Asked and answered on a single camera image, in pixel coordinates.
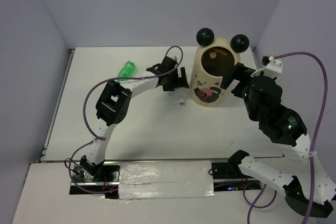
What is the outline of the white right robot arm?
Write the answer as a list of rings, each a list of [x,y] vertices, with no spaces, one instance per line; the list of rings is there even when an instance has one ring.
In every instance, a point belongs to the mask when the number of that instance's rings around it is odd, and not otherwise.
[[[335,183],[316,157],[313,159],[315,182],[311,183],[310,137],[300,115],[281,104],[282,88],[275,82],[281,72],[282,64],[277,60],[259,70],[238,63],[223,75],[220,86],[226,89],[234,80],[238,81],[232,94],[243,99],[249,118],[258,122],[259,129],[291,161],[295,173],[271,168],[243,150],[228,159],[228,171],[233,177],[243,174],[267,184],[302,216],[308,213],[310,217],[327,218],[333,211],[330,202],[335,200]]]

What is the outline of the green plastic bottle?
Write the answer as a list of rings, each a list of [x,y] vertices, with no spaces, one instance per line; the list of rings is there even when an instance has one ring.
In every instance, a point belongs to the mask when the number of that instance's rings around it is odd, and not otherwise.
[[[118,73],[118,82],[125,81],[123,77],[132,77],[134,73],[136,72],[136,65],[134,62],[127,61],[124,66],[121,68],[121,70]]]

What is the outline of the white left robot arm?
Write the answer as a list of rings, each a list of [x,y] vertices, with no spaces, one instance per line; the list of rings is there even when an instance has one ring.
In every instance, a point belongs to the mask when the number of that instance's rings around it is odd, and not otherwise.
[[[98,134],[93,135],[89,150],[80,159],[84,175],[90,181],[94,182],[102,177],[109,140],[117,124],[126,117],[131,99],[159,86],[162,86],[164,91],[188,89],[185,67],[179,67],[176,59],[165,56],[161,63],[147,68],[138,77],[123,77],[121,82],[106,82],[95,106]]]

